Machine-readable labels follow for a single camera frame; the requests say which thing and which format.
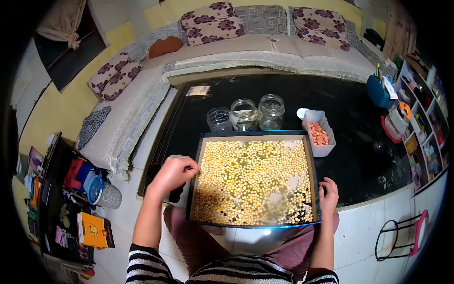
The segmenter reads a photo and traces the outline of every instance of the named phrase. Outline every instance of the curtain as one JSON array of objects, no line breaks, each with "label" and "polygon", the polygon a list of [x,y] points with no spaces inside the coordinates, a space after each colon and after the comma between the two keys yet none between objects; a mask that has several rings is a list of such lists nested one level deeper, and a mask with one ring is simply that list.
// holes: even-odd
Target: curtain
[{"label": "curtain", "polygon": [[59,0],[46,15],[38,34],[55,41],[67,41],[68,47],[77,49],[80,40],[76,33],[87,0]]},{"label": "curtain", "polygon": [[396,0],[388,0],[388,21],[383,53],[392,61],[397,56],[405,58],[416,47],[416,23],[407,9]]}]

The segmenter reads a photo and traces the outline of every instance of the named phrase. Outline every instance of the cup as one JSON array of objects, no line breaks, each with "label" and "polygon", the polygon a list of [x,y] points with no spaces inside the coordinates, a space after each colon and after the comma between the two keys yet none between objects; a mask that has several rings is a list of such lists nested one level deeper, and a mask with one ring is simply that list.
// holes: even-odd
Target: cup
[{"label": "cup", "polygon": [[228,108],[214,108],[207,113],[207,123],[211,132],[232,131]]}]

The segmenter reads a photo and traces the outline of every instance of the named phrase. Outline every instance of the white plastic box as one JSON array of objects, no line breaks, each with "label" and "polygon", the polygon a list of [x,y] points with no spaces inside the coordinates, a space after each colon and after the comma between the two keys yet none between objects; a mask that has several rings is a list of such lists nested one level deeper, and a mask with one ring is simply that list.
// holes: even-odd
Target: white plastic box
[{"label": "white plastic box", "polygon": [[[311,135],[311,128],[309,122],[318,122],[320,127],[326,132],[328,136],[328,145],[315,145]],[[328,124],[328,119],[325,116],[325,112],[322,110],[306,110],[302,122],[303,129],[306,129],[309,133],[309,141],[312,146],[312,154],[314,157],[326,157],[334,146],[336,146],[336,140],[334,140],[333,129]]]}]

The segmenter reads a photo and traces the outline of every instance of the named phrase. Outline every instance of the white tile floor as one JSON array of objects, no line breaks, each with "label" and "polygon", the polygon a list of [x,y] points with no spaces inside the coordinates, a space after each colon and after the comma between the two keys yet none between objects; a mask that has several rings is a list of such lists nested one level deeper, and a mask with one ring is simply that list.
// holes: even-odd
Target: white tile floor
[{"label": "white tile floor", "polygon": [[[169,93],[164,104],[169,105],[175,96]],[[161,124],[167,107],[161,107],[153,121]],[[124,283],[128,265],[128,252],[132,242],[134,223],[142,201],[136,199],[138,184],[145,168],[146,157],[153,144],[158,127],[150,126],[145,134],[138,154],[133,159],[134,168],[129,181],[114,181],[122,192],[122,203],[118,209],[107,210],[107,218],[112,223],[114,249],[95,250],[95,276],[82,280],[91,284]],[[387,259],[378,262],[375,258],[375,244],[380,229],[388,220],[401,221],[420,214],[427,209],[430,227],[440,209],[447,173],[421,194],[413,197],[413,189],[401,190],[396,194],[356,209],[339,213],[340,223],[334,235],[335,272],[341,283],[395,284],[411,268],[417,256]],[[275,231],[266,229],[227,228],[223,236],[213,236],[224,248],[234,253],[263,254],[277,247],[281,242],[273,238]],[[400,232],[398,245],[411,242],[411,230]],[[377,246],[379,256],[388,253],[394,240],[393,234],[380,238]],[[188,279],[188,271],[183,257],[163,220],[159,253],[166,261],[173,276],[181,281]]]}]

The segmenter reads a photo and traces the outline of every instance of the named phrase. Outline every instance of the orange pillow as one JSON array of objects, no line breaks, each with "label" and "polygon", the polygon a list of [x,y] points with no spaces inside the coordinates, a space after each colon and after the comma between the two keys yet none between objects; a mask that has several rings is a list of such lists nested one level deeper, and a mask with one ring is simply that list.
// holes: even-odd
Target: orange pillow
[{"label": "orange pillow", "polygon": [[170,36],[165,40],[157,40],[151,47],[149,58],[155,58],[169,52],[178,51],[183,46],[183,42],[178,37]]}]

